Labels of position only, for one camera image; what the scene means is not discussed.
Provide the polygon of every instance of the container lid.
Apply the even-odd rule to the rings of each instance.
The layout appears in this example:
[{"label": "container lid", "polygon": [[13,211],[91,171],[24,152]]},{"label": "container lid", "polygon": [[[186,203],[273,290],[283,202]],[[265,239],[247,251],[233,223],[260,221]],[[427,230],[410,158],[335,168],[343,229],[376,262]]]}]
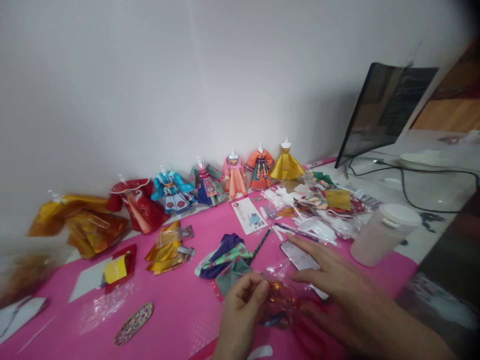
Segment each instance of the container lid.
[{"label": "container lid", "polygon": [[389,220],[399,224],[416,227],[422,223],[422,218],[411,208],[400,204],[382,204],[380,211]]}]

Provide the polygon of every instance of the white bowl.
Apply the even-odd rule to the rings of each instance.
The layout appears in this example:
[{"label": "white bowl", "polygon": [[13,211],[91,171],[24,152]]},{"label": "white bowl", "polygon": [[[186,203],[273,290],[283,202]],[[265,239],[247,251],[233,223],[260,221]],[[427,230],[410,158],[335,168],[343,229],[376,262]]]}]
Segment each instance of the white bowl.
[{"label": "white bowl", "polygon": [[437,171],[455,166],[452,160],[429,153],[406,153],[399,158],[405,168],[413,170]]}]

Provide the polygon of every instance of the green fabric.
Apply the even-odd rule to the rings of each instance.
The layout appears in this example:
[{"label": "green fabric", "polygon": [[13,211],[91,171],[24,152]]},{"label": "green fabric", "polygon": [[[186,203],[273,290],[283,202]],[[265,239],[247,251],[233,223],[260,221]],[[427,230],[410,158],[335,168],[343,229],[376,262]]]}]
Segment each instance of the green fabric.
[{"label": "green fabric", "polygon": [[250,251],[248,251],[248,249],[245,247],[245,245],[242,242],[239,242],[237,245],[235,245],[235,247],[232,250],[227,251],[222,256],[220,256],[217,260],[213,262],[208,261],[205,265],[203,265],[202,269],[206,270],[209,267],[230,263],[238,257],[241,257],[242,259],[250,259],[250,258],[253,258],[254,255]]},{"label": "green fabric", "polygon": [[226,274],[223,272],[215,278],[216,285],[221,294],[225,297],[227,291],[246,273],[251,273],[252,269],[242,258],[232,262]]},{"label": "green fabric", "polygon": [[335,187],[337,187],[337,184],[333,182],[330,175],[327,175],[327,174],[324,175],[323,172],[317,172],[317,171],[312,171],[311,173],[313,174],[313,177],[316,179],[317,183],[323,180],[327,184],[335,185]]},{"label": "green fabric", "polygon": [[[208,171],[208,173],[211,175],[213,179],[211,179],[211,182],[213,184],[213,187],[216,190],[216,195],[212,196],[210,198],[211,205],[215,206],[219,203],[221,203],[223,200],[225,200],[228,197],[228,194],[224,191],[222,184],[219,182],[219,179],[222,178],[222,172],[218,170],[215,166],[210,165],[209,163],[205,162],[205,171]],[[196,187],[198,185],[198,180],[199,180],[199,168],[197,165],[191,168],[190,174],[188,175],[188,183]]]}]

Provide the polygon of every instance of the instruction card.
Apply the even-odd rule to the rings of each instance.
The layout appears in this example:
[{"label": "instruction card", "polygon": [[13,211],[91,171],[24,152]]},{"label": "instruction card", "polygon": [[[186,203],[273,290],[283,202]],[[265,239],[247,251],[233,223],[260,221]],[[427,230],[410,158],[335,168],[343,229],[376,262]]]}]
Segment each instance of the instruction card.
[{"label": "instruction card", "polygon": [[245,235],[265,228],[268,225],[250,198],[246,197],[240,201],[232,201],[231,206],[240,221],[243,231],[245,231]]}]

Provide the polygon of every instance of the pink table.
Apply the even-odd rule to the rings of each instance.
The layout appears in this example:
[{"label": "pink table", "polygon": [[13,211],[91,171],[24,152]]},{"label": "pink table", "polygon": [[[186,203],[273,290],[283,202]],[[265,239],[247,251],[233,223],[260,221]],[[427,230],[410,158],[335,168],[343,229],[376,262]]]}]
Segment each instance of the pink table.
[{"label": "pink table", "polygon": [[[259,192],[250,194],[258,196]],[[253,202],[260,208],[266,200]],[[280,222],[292,225],[290,218]],[[196,277],[194,269],[207,254],[217,248],[224,234],[236,233],[244,239],[252,252],[266,233],[265,227],[245,235],[240,222],[226,202],[206,211],[186,217],[182,226],[192,225],[195,238],[187,240],[187,247],[196,248],[196,256],[174,271],[153,276],[146,271],[144,260],[152,247],[156,232],[138,235],[121,242],[93,260],[77,260],[58,269],[38,292],[39,297],[51,299],[50,306],[4,344],[0,345],[3,359],[168,359],[185,360],[209,344],[218,335],[223,305],[217,300],[211,281]],[[138,246],[134,278],[108,296],[94,289],[68,303],[78,274],[88,267],[110,257],[113,252],[133,243]],[[417,265],[407,257],[392,252],[373,268],[356,263],[348,252],[349,244],[341,243],[339,251],[357,264],[368,276],[392,297],[415,272]],[[279,239],[273,232],[265,241],[251,267],[263,271],[285,257]],[[154,304],[153,315],[146,325],[124,346],[114,347],[113,338],[122,324],[144,303]],[[53,321],[23,350],[19,350],[48,321]],[[334,339],[325,335],[329,358],[344,356]],[[285,330],[258,327],[254,346],[271,345],[273,359],[306,359],[293,336]]]}]

